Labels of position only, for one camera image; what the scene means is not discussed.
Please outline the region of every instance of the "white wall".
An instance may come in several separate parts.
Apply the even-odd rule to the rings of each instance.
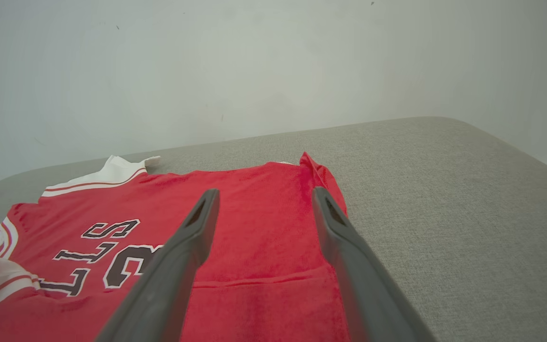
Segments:
[[[371,1],[0,0],[0,179],[416,115],[547,163],[547,1]]]

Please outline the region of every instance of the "basketball jersey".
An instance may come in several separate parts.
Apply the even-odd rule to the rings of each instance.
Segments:
[[[208,260],[183,341],[349,341],[334,269],[321,255],[311,193],[345,202],[326,167],[268,162],[149,175],[157,158],[111,156],[91,175],[15,204],[0,224],[0,341],[98,336],[202,193],[220,190]]]

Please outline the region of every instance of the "black object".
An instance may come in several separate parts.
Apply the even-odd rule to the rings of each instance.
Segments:
[[[219,190],[207,190],[159,249],[100,332],[98,342],[180,339],[193,279],[210,254],[218,215]]]
[[[322,253],[337,272],[352,342],[434,341],[330,193],[313,189],[312,203]],[[159,249],[98,342],[180,339],[193,279],[210,253],[218,213],[219,190],[207,190]]]
[[[313,189],[312,204],[322,254],[337,272],[352,342],[434,341],[330,193]]]

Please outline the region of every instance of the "gray textured fabric surface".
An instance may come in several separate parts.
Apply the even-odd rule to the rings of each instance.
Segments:
[[[349,219],[441,341],[547,341],[547,166],[439,117],[261,136],[161,155],[151,173],[219,171],[307,151],[337,178]],[[0,221],[106,158],[0,181]]]

